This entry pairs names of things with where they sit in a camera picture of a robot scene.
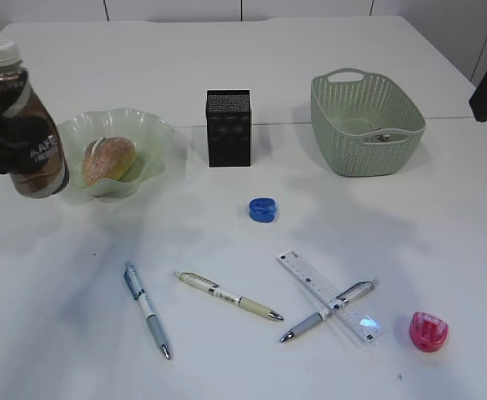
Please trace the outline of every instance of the bowl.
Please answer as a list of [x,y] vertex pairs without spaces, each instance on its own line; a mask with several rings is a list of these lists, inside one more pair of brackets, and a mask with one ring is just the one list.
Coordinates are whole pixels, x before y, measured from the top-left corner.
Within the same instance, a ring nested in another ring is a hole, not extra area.
[[[90,196],[127,196],[138,185],[163,171],[163,156],[173,128],[149,112],[133,108],[84,112],[57,125],[69,166],[69,187]],[[136,147],[136,160],[119,180],[104,178],[92,186],[83,179],[84,152],[100,137],[127,138]]]

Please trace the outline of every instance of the basket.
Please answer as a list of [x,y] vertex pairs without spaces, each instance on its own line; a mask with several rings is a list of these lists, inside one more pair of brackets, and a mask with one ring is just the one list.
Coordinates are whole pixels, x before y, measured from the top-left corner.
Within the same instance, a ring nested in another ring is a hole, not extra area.
[[[360,80],[331,82],[340,73]],[[346,177],[398,172],[425,130],[418,108],[392,80],[344,68],[312,81],[312,128],[329,166]]]

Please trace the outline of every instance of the bread roll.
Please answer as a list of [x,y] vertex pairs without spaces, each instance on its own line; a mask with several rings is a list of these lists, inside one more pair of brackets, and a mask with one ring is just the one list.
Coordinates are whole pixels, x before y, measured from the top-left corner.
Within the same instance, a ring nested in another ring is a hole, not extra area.
[[124,137],[101,137],[91,142],[84,153],[84,182],[92,186],[103,178],[118,180],[134,164],[136,149]]

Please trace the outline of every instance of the gray pen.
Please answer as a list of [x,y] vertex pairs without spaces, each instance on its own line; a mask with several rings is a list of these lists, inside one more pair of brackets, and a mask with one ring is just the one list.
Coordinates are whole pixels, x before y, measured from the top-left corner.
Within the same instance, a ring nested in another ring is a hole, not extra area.
[[340,293],[334,302],[330,302],[326,308],[321,311],[315,312],[310,317],[306,318],[304,321],[298,323],[287,331],[281,338],[280,342],[284,343],[290,339],[293,339],[308,330],[312,329],[316,325],[319,325],[329,317],[332,317],[335,313],[340,311],[342,308],[347,306],[349,303],[358,300],[366,293],[371,292],[375,289],[378,281],[364,281],[355,283],[352,287],[347,289],[345,292]]
[[163,332],[158,317],[154,313],[153,305],[149,301],[149,297],[143,288],[142,281],[140,280],[136,268],[129,261],[125,262],[125,274],[123,277],[125,278],[125,282],[127,283],[134,300],[138,302],[138,305],[142,309],[142,313],[145,316],[149,330],[151,331],[158,348],[168,360],[171,360],[168,338]]

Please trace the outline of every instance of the basket handle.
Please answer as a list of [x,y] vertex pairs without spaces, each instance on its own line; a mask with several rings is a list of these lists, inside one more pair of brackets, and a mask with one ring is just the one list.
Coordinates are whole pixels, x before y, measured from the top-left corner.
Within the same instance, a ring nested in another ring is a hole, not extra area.
[[327,82],[330,83],[329,78],[332,77],[333,75],[338,75],[340,73],[357,73],[358,75],[362,75],[362,79],[360,79],[360,81],[366,79],[368,77],[368,75],[369,75],[366,71],[363,71],[361,69],[357,69],[357,68],[341,68],[341,69],[337,69],[336,71],[332,71],[332,72],[326,73],[325,75],[323,75],[323,77],[324,78],[327,78]]

